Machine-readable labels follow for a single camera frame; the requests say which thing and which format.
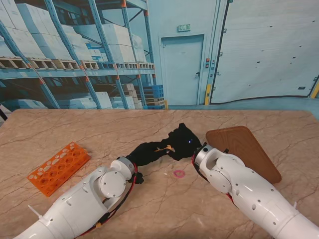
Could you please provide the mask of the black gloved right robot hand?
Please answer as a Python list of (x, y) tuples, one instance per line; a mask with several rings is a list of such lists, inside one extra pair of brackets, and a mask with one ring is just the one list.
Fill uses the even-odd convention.
[(167, 145), (173, 148), (168, 155), (176, 161), (192, 157), (202, 146), (198, 137), (184, 123), (168, 134)]

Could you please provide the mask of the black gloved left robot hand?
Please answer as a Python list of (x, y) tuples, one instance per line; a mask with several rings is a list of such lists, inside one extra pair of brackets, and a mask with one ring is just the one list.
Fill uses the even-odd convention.
[(176, 146), (167, 140), (144, 142), (136, 147), (126, 158), (136, 166), (148, 165), (169, 152), (175, 152)]

